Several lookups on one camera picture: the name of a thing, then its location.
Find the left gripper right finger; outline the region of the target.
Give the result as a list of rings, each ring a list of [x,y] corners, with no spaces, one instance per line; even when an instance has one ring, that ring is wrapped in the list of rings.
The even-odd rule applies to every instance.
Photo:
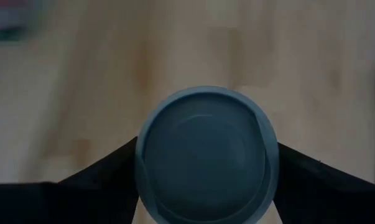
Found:
[[[274,203],[283,224],[375,224],[375,184],[279,145]]]

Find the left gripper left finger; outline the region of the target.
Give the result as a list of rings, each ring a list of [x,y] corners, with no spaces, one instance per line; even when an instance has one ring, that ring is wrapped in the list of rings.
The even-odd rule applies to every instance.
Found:
[[[136,141],[60,182],[0,184],[0,224],[132,224]]]

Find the teal tuna fish can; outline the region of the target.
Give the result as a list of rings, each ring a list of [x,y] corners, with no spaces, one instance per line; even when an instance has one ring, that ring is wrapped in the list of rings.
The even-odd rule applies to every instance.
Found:
[[[158,224],[256,224],[278,178],[273,127],[237,91],[178,91],[149,115],[137,138],[136,187]]]

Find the green peas polka-dot can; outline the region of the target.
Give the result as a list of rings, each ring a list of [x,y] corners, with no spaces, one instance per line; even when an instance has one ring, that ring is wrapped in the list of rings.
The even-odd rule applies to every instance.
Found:
[[[42,18],[46,0],[0,0],[0,42],[23,39]]]

